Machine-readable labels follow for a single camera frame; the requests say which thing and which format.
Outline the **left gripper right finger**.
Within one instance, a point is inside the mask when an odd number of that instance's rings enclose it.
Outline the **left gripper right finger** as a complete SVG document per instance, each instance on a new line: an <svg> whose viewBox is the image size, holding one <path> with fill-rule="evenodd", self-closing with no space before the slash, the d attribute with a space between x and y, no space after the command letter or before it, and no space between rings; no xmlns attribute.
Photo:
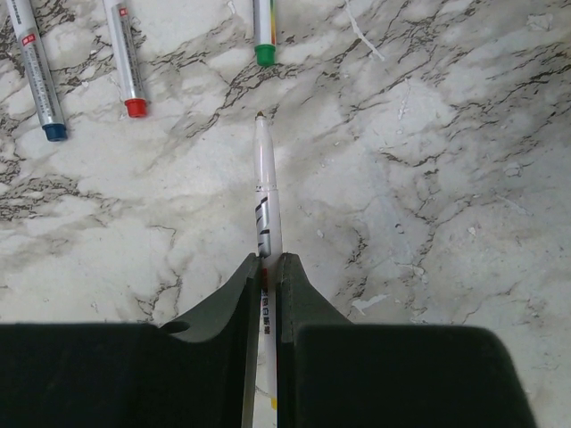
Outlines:
<svg viewBox="0 0 571 428"><path fill-rule="evenodd" d="M300 258L277 274L281 427L532 427L510 354L491 331L354 324Z"/></svg>

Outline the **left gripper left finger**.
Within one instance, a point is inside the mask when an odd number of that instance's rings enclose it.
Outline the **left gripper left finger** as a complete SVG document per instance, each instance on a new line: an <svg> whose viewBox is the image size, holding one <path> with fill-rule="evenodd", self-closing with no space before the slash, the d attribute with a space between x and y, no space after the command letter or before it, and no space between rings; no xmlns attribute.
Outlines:
<svg viewBox="0 0 571 428"><path fill-rule="evenodd" d="M249 427L261 262L164 325L1 326L4 427Z"/></svg>

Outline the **yellow marker pen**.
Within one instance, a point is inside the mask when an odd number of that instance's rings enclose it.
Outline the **yellow marker pen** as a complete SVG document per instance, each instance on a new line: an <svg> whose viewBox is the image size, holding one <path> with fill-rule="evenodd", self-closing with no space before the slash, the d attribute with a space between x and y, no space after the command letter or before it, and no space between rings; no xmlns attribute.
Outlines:
<svg viewBox="0 0 571 428"><path fill-rule="evenodd" d="M261 319L265 343L268 394L277 409L277 265L283 253L277 174L269 121L260 111L254 130L255 225L261 259Z"/></svg>

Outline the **red marker pen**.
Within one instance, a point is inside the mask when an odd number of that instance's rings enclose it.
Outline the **red marker pen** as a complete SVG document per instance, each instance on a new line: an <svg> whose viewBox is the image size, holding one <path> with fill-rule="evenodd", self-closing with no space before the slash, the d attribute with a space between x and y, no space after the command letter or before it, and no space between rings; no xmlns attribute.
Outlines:
<svg viewBox="0 0 571 428"><path fill-rule="evenodd" d="M137 60L128 3L104 0L103 6L118 71L121 100L130 118L142 119L147 116L147 101Z"/></svg>

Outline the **blue marker pen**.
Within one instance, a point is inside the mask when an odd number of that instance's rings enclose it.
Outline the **blue marker pen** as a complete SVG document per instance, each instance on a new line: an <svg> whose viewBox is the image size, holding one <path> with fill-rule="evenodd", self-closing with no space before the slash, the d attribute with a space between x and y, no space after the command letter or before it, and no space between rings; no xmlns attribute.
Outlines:
<svg viewBox="0 0 571 428"><path fill-rule="evenodd" d="M6 5L40 126L48 141L65 141L68 138L67 128L31 3L28 0L8 0Z"/></svg>

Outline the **green marker pen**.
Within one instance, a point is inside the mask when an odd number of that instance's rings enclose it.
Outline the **green marker pen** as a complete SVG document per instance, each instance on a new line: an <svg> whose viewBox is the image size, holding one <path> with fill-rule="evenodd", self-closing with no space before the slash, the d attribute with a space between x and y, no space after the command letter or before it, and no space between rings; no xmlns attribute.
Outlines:
<svg viewBox="0 0 571 428"><path fill-rule="evenodd" d="M253 0L254 52L261 67L276 63L277 27L274 0Z"/></svg>

